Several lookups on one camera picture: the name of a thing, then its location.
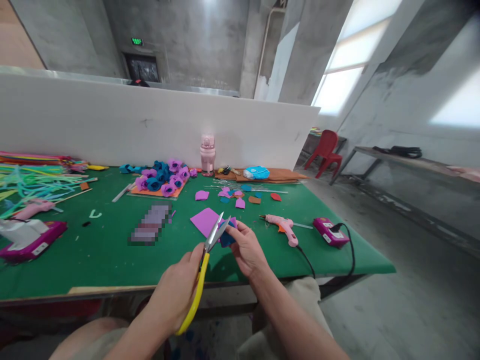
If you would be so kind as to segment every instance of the concrete floor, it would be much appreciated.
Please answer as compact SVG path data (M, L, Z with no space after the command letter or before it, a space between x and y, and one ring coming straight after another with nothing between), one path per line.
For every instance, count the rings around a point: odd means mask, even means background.
M312 177L306 186L397 269L321 304L336 341L350 357L480 359L480 261L345 180L329 186L331 174L314 179L315 171L304 173ZM250 319L197 321L191 329L190 340L179 338L172 344L174 350L181 349L178 359L192 358L199 347L206 359L234 359L236 348L250 335ZM32 346L37 351L43 347L39 341ZM22 347L30 348L25 342ZM8 351L0 355L13 359Z

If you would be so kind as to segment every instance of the pink water bottle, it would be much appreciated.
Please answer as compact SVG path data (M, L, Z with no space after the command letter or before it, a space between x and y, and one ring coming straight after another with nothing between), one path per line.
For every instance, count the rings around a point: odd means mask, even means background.
M202 135L200 156L201 156L201 169L204 172L210 174L215 168L215 137L213 135Z

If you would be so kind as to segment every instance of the hand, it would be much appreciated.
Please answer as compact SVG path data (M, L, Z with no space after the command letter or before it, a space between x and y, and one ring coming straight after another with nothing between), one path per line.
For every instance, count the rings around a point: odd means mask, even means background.
M167 327L170 335L180 329L194 300L203 248L204 243L199 243L163 273L142 311Z
M250 280L269 269L269 264L253 230L241 221L236 222L238 229L228 225L225 231L235 239L236 242L230 246L231 252L243 275Z

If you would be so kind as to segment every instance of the exit sign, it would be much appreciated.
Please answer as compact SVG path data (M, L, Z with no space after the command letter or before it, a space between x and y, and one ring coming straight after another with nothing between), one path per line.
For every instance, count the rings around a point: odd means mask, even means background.
M138 46L143 46L144 45L144 41L138 37L132 37L131 38L131 43L133 45L138 45Z

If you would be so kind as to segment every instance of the window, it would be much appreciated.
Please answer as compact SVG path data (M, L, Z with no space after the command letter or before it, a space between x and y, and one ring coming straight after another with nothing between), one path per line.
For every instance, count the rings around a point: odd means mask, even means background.
M480 128L480 68L433 117L432 123L462 128Z
M348 12L312 105L337 116L370 61L402 0L355 0Z

